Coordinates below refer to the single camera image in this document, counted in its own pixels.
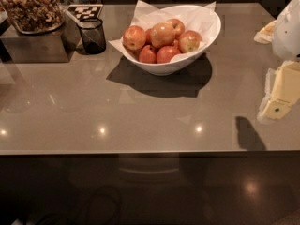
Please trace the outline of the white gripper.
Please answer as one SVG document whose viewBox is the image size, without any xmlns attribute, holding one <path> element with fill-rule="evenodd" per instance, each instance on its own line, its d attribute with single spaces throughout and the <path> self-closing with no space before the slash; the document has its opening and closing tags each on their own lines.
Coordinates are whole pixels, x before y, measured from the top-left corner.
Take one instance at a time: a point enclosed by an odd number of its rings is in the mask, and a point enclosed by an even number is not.
<svg viewBox="0 0 300 225">
<path fill-rule="evenodd" d="M 272 42 L 275 55 L 284 61 L 278 69 L 268 69 L 262 103 L 257 115 L 261 123 L 282 119 L 300 99 L 300 0 L 291 0 L 276 20 L 254 36 L 261 44 Z"/>
</svg>

